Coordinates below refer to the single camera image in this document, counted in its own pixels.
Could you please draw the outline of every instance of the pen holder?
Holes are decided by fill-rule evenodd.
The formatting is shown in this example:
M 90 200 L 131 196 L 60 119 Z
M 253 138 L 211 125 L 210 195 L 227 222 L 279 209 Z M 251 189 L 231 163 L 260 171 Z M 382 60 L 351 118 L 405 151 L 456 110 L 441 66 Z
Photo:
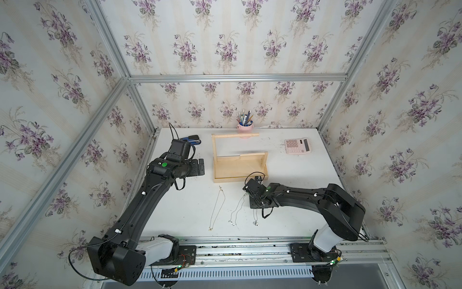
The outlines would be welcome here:
M 239 133 L 240 134 L 248 134 L 252 131 L 252 129 L 254 128 L 254 124 L 252 123 L 251 125 L 248 125 L 248 126 L 243 126 L 243 125 L 240 125 L 240 124 L 237 124 L 237 130 L 239 130 Z

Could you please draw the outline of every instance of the ventilation grille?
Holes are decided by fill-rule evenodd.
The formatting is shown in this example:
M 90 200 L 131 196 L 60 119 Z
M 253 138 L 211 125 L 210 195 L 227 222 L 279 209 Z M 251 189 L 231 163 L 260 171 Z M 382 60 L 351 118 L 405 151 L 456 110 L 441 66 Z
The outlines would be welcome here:
M 313 277 L 309 265 L 224 267 L 224 268 L 185 268 L 177 273 L 178 278 L 162 278 L 161 269 L 153 268 L 157 280 L 237 280 L 270 278 L 308 278 Z M 138 282 L 154 281 L 151 269 L 146 268 Z

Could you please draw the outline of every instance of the white table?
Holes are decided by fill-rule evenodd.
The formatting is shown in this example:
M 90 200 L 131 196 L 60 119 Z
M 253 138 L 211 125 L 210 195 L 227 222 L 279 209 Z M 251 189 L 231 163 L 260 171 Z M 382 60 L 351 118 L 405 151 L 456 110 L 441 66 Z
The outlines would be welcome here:
M 176 237 L 310 237 L 326 222 L 316 212 L 295 207 L 274 208 L 266 219 L 261 209 L 251 209 L 249 196 L 242 190 L 244 183 L 213 182 L 213 153 L 211 134 L 236 133 L 236 129 L 176 129 L 178 135 L 199 135 L 202 143 L 196 146 L 195 158 L 203 158 L 205 175 L 186 179 L 186 187 L 177 191 L 172 186 L 152 213 L 142 237 L 169 234 Z M 218 156 L 268 151 L 267 168 L 270 182 L 298 188 L 324 188 L 329 183 L 341 186 L 321 137 L 316 129 L 254 129 L 259 137 L 217 139 Z M 284 140 L 308 137 L 312 152 L 304 155 L 286 154 Z M 151 160 L 170 148 L 171 133 L 161 129 Z M 217 201 L 219 187 L 223 189 Z M 258 216 L 258 226 L 253 222 Z

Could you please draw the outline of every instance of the wallpaper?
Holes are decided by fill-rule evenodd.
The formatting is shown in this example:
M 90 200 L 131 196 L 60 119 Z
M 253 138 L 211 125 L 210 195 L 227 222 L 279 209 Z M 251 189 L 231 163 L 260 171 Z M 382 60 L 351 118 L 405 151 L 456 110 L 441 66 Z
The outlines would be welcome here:
M 100 1 L 130 73 L 345 72 L 380 0 Z
M 323 132 L 407 288 L 460 288 L 462 3 L 403 0 Z
M 255 127 L 316 127 L 338 82 L 143 83 L 138 90 L 156 127 L 235 128 L 252 110 Z
M 68 263 L 69 251 L 93 236 L 102 237 L 117 221 L 148 138 L 130 98 L 123 95 L 14 258 L 0 288 L 85 286 Z M 71 260 L 90 276 L 85 249 L 74 251 Z
M 78 1 L 0 1 L 0 239 L 120 76 Z

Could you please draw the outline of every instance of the calculator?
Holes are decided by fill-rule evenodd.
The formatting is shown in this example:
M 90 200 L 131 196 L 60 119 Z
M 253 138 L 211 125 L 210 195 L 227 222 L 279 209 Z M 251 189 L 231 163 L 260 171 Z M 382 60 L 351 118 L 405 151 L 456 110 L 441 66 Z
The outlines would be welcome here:
M 288 154 L 307 154 L 311 152 L 308 138 L 286 140 L 286 152 Z

